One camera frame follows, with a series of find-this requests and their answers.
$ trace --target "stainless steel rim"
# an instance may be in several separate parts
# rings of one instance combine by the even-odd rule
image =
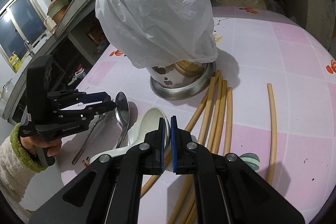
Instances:
[[[159,82],[155,81],[152,77],[150,79],[150,85],[153,92],[167,100],[181,100],[192,97],[202,90],[204,90],[210,83],[210,79],[215,75],[216,63],[208,63],[208,66],[203,75],[190,85],[186,85],[181,88],[169,89],[163,87]]]

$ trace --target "faucet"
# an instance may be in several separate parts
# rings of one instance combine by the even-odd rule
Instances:
[[[29,55],[33,58],[35,53],[33,52],[33,49],[31,49],[30,47],[31,46],[30,42],[27,39],[25,39],[23,40],[23,44],[25,45],[25,48],[29,52]]]

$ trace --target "window frame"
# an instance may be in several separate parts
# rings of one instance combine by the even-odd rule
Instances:
[[[24,40],[26,39],[25,34],[23,33],[23,31],[20,29],[19,25],[17,24],[16,20],[14,19],[11,11],[9,10],[9,8],[15,3],[16,0],[9,0],[3,7],[0,8],[0,17],[3,16],[3,14],[5,12],[7,12],[10,15],[10,19],[11,22],[13,23],[14,27],[16,28],[16,30],[18,31],[19,35],[21,36],[21,38]],[[29,0],[31,5],[33,6],[35,12],[37,13],[38,17],[40,17],[41,21],[44,22],[44,20],[46,19],[46,14],[43,12],[43,10],[41,9],[41,7],[39,6],[39,4],[37,3],[36,0]],[[36,39],[32,45],[34,46],[37,41],[41,40],[42,36],[45,35],[45,32],[43,32],[38,39]],[[12,65],[9,63],[9,56],[7,56],[5,50],[3,49],[2,45],[0,44],[0,54],[2,55],[2,57],[6,60],[7,64],[9,65],[9,67],[15,72],[17,73],[14,68],[12,67]],[[23,58],[21,59],[21,61],[23,62],[27,56],[29,55],[29,52],[27,51],[25,53],[25,55],[23,56]]]

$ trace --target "yellow bottle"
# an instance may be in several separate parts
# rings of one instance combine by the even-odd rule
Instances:
[[[9,63],[11,64],[11,66],[14,68],[15,71],[18,71],[19,68],[22,65],[22,61],[20,60],[20,58],[15,54],[15,51],[12,53],[13,56],[11,56],[10,58],[8,58]]]

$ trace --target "bolt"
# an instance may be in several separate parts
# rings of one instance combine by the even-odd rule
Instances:
[[[197,147],[197,144],[194,142],[187,143],[187,148],[189,149],[195,149]]]
[[[141,150],[147,150],[149,147],[150,147],[150,146],[149,146],[148,143],[142,143],[142,144],[139,145],[139,148],[140,148]]]
[[[226,155],[226,158],[228,161],[236,161],[237,160],[237,155],[233,153],[229,153]]]
[[[101,155],[101,156],[99,157],[99,161],[102,162],[102,163],[104,163],[104,162],[108,162],[109,160],[110,160],[110,157],[109,157],[109,155],[107,155],[107,154]]]

